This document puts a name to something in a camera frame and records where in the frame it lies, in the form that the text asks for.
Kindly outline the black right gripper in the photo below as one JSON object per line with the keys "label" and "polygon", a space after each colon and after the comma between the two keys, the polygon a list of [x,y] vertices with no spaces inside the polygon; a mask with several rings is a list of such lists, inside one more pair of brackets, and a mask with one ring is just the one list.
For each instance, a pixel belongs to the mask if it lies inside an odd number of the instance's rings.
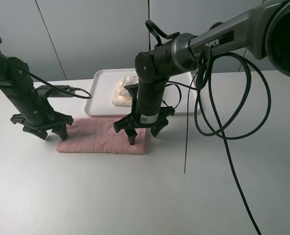
{"label": "black right gripper", "polygon": [[134,145],[138,128],[151,128],[151,134],[158,133],[169,124],[167,117],[175,114],[172,106],[162,107],[162,99],[166,83],[164,78],[150,84],[134,84],[125,86],[132,96],[132,111],[114,123],[115,132],[125,130],[130,145]]}

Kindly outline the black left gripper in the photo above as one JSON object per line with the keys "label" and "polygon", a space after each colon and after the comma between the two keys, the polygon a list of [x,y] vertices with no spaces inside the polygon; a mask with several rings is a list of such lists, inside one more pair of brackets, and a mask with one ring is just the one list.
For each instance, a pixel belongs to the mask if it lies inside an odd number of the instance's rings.
{"label": "black left gripper", "polygon": [[10,121],[21,124],[24,132],[46,140],[47,131],[52,130],[62,141],[68,138],[67,125],[72,125],[72,116],[56,112],[35,89],[24,92],[15,86],[0,86],[0,90],[19,112]]}

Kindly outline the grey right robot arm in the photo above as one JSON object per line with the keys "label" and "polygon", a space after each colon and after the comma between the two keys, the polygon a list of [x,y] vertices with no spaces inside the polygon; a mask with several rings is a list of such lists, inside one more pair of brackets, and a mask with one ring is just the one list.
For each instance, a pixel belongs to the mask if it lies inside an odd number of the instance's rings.
{"label": "grey right robot arm", "polygon": [[225,23],[214,24],[199,36],[190,33],[165,34],[153,21],[146,27],[157,44],[135,58],[138,84],[128,85],[132,111],[114,123],[115,132],[124,130],[134,144],[139,128],[149,128],[156,136],[168,124],[173,107],[162,107],[163,94],[170,77],[198,70],[211,74],[213,61],[235,56],[247,48],[261,60],[268,58],[281,73],[290,77],[290,0],[272,0],[250,9]]}

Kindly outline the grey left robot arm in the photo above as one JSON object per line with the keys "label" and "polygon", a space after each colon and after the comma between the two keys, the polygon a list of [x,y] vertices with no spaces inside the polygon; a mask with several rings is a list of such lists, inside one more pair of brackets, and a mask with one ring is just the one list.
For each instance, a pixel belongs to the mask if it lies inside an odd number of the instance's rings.
{"label": "grey left robot arm", "polygon": [[56,112],[47,98],[57,93],[48,85],[35,88],[28,72],[27,63],[0,53],[0,90],[19,111],[10,121],[23,125],[24,132],[40,139],[45,140],[47,131],[51,130],[65,141],[67,126],[73,123],[72,116]]}

